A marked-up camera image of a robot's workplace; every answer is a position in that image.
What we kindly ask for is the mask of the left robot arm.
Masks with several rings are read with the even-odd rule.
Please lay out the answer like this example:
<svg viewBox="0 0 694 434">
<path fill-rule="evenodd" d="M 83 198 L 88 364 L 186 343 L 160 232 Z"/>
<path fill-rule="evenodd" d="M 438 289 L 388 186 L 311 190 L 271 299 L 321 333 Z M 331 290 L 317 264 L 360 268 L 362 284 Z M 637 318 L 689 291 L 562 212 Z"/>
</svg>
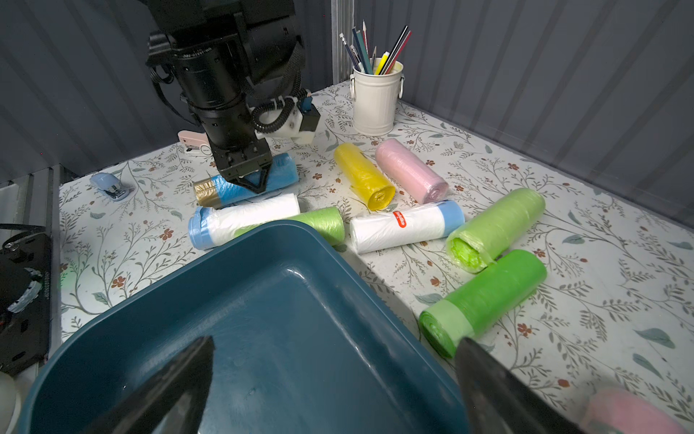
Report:
<svg viewBox="0 0 694 434">
<path fill-rule="evenodd" d="M 157 24 L 146 65 L 156 90 L 177 81 L 220 175 L 264 193 L 278 131 L 308 91 L 291 1 L 147 1 Z"/>
</svg>

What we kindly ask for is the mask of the yellow trash bag roll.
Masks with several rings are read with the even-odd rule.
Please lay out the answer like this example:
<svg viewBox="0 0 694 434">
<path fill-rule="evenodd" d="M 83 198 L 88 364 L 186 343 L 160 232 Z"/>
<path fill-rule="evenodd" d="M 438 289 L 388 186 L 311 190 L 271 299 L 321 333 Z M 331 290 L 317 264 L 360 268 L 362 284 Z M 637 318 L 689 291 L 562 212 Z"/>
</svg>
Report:
<svg viewBox="0 0 694 434">
<path fill-rule="evenodd" d="M 334 160 L 349 181 L 352 191 L 370 211 L 386 209 L 396 188 L 381 170 L 361 153 L 358 146 L 343 143 L 334 151 Z"/>
</svg>

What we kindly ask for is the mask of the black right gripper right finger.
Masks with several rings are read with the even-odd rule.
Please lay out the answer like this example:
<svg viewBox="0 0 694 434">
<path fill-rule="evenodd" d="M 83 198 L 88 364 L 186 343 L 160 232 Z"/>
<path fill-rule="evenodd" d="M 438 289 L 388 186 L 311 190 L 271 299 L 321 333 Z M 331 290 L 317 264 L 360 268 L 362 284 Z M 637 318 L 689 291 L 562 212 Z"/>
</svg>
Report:
<svg viewBox="0 0 694 434">
<path fill-rule="evenodd" d="M 455 352 L 455 372 L 472 433 L 580 433 L 471 338 Z"/>
</svg>

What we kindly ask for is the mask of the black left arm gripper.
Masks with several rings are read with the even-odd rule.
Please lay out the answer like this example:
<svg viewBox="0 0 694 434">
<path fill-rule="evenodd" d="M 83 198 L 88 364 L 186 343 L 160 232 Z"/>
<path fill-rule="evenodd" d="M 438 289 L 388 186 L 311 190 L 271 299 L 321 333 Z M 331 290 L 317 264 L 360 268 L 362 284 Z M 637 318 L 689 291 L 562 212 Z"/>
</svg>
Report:
<svg viewBox="0 0 694 434">
<path fill-rule="evenodd" d="M 265 193 L 273 164 L 267 139 L 224 144 L 208 136 L 220 178 L 221 193 Z M 231 182 L 250 182 L 252 190 Z"/>
</svg>

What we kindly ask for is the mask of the blue roll with gold end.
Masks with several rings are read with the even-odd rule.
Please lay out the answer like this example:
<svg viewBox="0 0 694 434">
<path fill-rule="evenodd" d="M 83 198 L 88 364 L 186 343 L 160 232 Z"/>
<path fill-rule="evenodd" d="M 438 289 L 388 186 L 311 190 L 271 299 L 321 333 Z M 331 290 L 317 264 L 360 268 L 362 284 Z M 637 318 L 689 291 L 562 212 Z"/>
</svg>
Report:
<svg viewBox="0 0 694 434">
<path fill-rule="evenodd" d="M 221 177 L 221 175 L 215 175 L 193 183 L 193 192 L 200 206 L 220 209 L 258 196 L 258 193 L 221 193 Z M 292 186 L 298 182 L 298 179 L 296 163 L 291 155 L 289 153 L 275 155 L 265 193 Z"/>
</svg>

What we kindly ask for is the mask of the white roll with blue end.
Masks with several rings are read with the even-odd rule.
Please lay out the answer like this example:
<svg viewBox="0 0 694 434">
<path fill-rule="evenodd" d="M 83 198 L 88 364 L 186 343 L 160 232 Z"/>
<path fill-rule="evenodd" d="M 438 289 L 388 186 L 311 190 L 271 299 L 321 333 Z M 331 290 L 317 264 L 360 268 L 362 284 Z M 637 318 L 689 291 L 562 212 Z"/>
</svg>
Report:
<svg viewBox="0 0 694 434">
<path fill-rule="evenodd" d="M 195 249 L 205 251 L 233 240 L 239 229 L 300 213 L 298 198 L 294 193 L 220 210 L 198 207 L 189 220 L 189 237 Z"/>
</svg>

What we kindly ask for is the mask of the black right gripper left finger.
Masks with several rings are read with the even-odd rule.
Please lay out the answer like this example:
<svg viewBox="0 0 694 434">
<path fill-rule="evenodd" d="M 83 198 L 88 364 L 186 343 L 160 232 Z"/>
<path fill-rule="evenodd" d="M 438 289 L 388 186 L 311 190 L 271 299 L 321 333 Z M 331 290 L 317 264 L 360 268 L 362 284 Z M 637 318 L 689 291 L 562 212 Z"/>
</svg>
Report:
<svg viewBox="0 0 694 434">
<path fill-rule="evenodd" d="M 85 433 L 197 433 L 213 379 L 211 336 L 195 339 Z"/>
</svg>

